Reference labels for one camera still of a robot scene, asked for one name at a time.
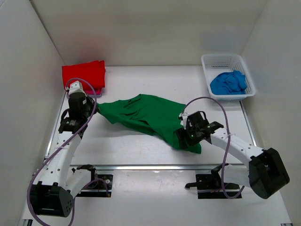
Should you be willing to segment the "blue crumpled t-shirt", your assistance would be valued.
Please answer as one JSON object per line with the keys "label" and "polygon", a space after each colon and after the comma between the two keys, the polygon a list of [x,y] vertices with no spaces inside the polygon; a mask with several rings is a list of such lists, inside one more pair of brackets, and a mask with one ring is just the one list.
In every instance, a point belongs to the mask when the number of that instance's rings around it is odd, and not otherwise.
{"label": "blue crumpled t-shirt", "polygon": [[215,95],[243,95],[246,88],[246,76],[237,70],[221,73],[210,83]]}

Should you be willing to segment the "red folded t-shirt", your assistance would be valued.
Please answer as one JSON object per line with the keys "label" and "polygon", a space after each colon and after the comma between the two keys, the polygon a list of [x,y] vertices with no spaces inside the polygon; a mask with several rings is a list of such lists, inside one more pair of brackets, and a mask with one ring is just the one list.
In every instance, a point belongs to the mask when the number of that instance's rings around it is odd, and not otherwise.
{"label": "red folded t-shirt", "polygon": [[62,66],[63,86],[67,81],[81,78],[87,81],[94,89],[105,88],[105,61],[92,61],[77,65]]}

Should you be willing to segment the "aluminium table rail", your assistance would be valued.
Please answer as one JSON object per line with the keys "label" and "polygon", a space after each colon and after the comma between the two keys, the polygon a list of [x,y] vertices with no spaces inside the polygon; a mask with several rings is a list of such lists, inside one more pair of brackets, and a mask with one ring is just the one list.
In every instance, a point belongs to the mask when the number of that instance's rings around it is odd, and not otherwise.
{"label": "aluminium table rail", "polygon": [[[52,143],[48,153],[54,151],[57,143],[58,126],[61,113],[67,108],[68,101],[63,100]],[[224,102],[230,132],[251,145],[255,144],[248,118],[240,102]],[[210,100],[198,100],[187,107],[187,112],[205,111],[209,122],[217,121],[225,125],[224,115],[218,105]],[[99,169],[111,170],[177,170],[197,169],[203,166],[215,166],[222,162],[224,151],[206,141],[201,142],[202,153],[178,151],[167,145],[157,136],[145,135],[130,130],[120,124],[110,124],[100,114],[95,114],[88,124],[83,139],[77,147],[71,161],[71,167],[91,164]]]}

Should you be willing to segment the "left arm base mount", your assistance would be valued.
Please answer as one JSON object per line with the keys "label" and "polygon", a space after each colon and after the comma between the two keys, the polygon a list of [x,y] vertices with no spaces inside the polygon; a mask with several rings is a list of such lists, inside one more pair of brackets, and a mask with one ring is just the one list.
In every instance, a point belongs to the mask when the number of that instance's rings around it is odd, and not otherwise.
{"label": "left arm base mount", "polygon": [[112,174],[99,174],[96,166],[91,164],[79,165],[71,170],[71,181],[66,185],[72,188],[72,194],[78,191],[75,197],[111,197]]}

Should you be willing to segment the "green t-shirt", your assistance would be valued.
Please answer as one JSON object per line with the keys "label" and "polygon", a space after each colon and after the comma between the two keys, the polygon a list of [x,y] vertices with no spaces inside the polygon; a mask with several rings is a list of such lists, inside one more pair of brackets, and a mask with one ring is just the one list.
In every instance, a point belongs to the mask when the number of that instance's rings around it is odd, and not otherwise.
{"label": "green t-shirt", "polygon": [[176,131],[182,127],[179,114],[185,104],[158,96],[139,94],[131,99],[97,104],[98,113],[111,124],[157,136],[176,150],[180,147]]}

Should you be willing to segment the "white plastic basket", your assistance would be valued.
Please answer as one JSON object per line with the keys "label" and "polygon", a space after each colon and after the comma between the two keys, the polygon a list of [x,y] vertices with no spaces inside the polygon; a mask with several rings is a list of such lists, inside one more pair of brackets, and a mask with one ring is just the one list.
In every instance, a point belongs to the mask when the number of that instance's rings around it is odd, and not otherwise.
{"label": "white plastic basket", "polygon": [[[252,97],[256,93],[251,74],[238,54],[205,54],[201,57],[204,75],[207,82],[209,95],[219,101],[241,101],[247,97]],[[240,71],[246,76],[245,94],[243,95],[215,95],[210,89],[211,81],[219,74],[224,72]]]}

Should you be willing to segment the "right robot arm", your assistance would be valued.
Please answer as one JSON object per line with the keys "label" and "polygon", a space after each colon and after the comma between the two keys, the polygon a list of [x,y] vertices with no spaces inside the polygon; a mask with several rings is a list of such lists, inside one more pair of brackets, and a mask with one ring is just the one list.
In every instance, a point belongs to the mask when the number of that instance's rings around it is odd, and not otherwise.
{"label": "right robot arm", "polygon": [[216,121],[209,123],[206,114],[197,111],[193,114],[179,115],[181,128],[176,131],[180,147],[188,149],[205,140],[219,147],[241,161],[243,168],[220,164],[211,170],[209,178],[204,182],[186,184],[186,188],[206,186],[223,189],[228,184],[236,184],[251,188],[260,198],[268,199],[290,182],[289,175],[279,152],[273,148],[256,147],[234,134],[227,133],[224,126]]}

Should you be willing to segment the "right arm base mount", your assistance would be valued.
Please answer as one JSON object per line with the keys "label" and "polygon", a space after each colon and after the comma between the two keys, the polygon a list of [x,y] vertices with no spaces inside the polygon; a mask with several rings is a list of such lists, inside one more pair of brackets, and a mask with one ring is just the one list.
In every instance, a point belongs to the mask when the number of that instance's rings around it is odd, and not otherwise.
{"label": "right arm base mount", "polygon": [[197,189],[198,199],[227,199],[222,189],[220,172],[222,165],[210,170],[208,173],[196,174],[196,181],[187,183],[185,189]]}

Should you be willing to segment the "pink folded t-shirt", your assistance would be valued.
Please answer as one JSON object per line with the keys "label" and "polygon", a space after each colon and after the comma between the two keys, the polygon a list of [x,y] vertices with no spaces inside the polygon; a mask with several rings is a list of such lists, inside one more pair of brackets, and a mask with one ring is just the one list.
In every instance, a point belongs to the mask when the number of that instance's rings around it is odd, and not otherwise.
{"label": "pink folded t-shirt", "polygon": [[96,95],[96,92],[101,92],[102,93],[102,88],[94,89],[94,90],[85,90],[85,93],[86,92],[93,92],[93,94]]}

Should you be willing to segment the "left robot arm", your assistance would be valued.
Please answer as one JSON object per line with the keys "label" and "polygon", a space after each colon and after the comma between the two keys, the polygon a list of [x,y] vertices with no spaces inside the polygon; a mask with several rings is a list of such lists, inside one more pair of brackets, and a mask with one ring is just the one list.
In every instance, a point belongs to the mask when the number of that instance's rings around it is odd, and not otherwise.
{"label": "left robot arm", "polygon": [[75,150],[96,112],[96,103],[84,92],[75,92],[69,95],[68,104],[61,116],[55,151],[30,183],[27,205],[34,217],[68,217],[81,189],[98,183],[98,175],[89,169],[78,169],[68,176]]}

